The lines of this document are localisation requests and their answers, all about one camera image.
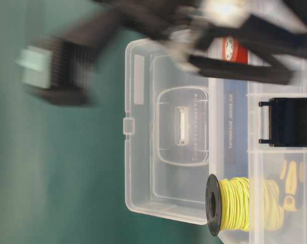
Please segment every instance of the yellow wire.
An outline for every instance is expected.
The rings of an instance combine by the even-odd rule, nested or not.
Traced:
[[[219,181],[221,195],[220,230],[249,231],[249,180],[237,177]],[[275,181],[264,180],[264,227],[267,230],[281,228],[284,210],[278,205],[279,188]]]

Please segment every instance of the green table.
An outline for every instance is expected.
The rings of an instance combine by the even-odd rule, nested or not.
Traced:
[[[54,107],[24,93],[28,40],[71,25],[87,0],[0,0],[0,243],[217,243],[206,226],[130,212],[124,202],[123,31],[90,84],[98,105]]]

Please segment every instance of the black object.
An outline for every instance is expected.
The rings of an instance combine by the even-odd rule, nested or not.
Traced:
[[[201,33],[192,40],[186,50],[177,50],[182,62],[189,63],[206,77],[251,80],[263,83],[288,84],[293,72],[273,57],[274,54],[289,54],[307,58],[307,33],[295,34],[276,26],[258,16],[251,15],[239,28],[217,26],[198,14],[202,0],[95,0],[112,7],[105,12],[98,12],[93,17],[77,25],[63,35],[59,35],[52,46],[51,88],[40,90],[42,98],[54,100],[57,89],[63,94],[72,87],[84,93],[77,83],[75,62],[90,66],[110,43],[120,26],[138,31],[161,44],[174,45],[171,33],[175,30],[190,29]],[[307,26],[307,0],[283,0],[294,14]],[[235,64],[204,56],[214,38],[232,36],[269,66]],[[66,77],[63,72],[70,71]]]
[[[275,147],[307,147],[307,98],[272,98],[260,102],[269,106],[269,139],[260,139]]]
[[[31,85],[24,85],[24,88],[27,93],[58,106],[83,106],[91,104],[85,92],[77,86],[41,89]]]
[[[217,177],[210,174],[206,183],[205,207],[208,226],[213,236],[217,236],[221,227],[221,195]]]

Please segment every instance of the clear plastic box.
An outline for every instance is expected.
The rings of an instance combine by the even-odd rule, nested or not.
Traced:
[[[209,164],[247,175],[247,82],[184,73],[148,39],[128,45],[125,75],[126,205],[206,224]]]
[[[280,0],[252,2],[257,14],[301,31]],[[221,231],[218,237],[225,244],[307,244],[307,148],[259,144],[259,139],[268,138],[268,109],[260,108],[259,102],[307,97],[307,60],[284,57],[284,61],[297,70],[292,85],[207,79],[180,71],[163,48],[149,40],[132,42],[126,50],[124,120],[128,208],[206,224],[208,175],[214,173],[219,179],[245,176],[250,182],[250,231]],[[249,62],[256,65],[261,61],[251,56]],[[196,91],[201,100],[207,100],[200,107],[197,122],[189,115]],[[195,131],[188,129],[194,123],[200,125],[197,147],[191,144]],[[198,152],[195,160],[190,160],[189,151]],[[282,180],[290,167],[299,172],[294,196]],[[264,224],[268,204],[264,182],[270,179],[277,182],[279,205],[291,199],[283,207],[282,226],[275,230]]]

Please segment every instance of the yellow wire spool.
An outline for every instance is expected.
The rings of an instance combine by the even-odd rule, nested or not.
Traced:
[[[279,188],[274,180],[263,181],[264,228],[277,230],[284,222],[284,209],[279,206]],[[249,180],[237,177],[218,181],[210,175],[206,188],[206,210],[212,235],[220,230],[249,231]]]

